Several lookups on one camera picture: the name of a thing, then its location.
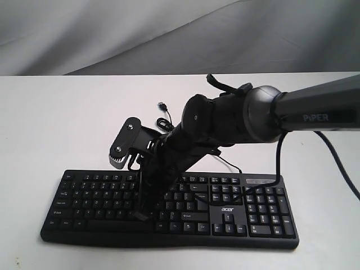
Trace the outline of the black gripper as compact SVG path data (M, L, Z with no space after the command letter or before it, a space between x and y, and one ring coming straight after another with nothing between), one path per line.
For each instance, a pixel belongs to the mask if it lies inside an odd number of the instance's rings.
M134 216L140 221L152 222L157 204L182 173L205 155L218 154L221 146L217 139L207 136L195 138L180 125L168 134L141 126L137 133L140 172ZM142 197L145 197L145 214Z

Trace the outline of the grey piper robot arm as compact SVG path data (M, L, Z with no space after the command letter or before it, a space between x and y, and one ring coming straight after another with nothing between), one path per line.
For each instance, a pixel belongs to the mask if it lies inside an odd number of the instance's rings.
M282 92L250 83L237 88L208 74L220 90L217 98L191 97L180 123L152 141L141 163L138 205L134 216L149 220L155 205L182 174L220 147L241 143L282 143L293 131L359 130L359 76Z

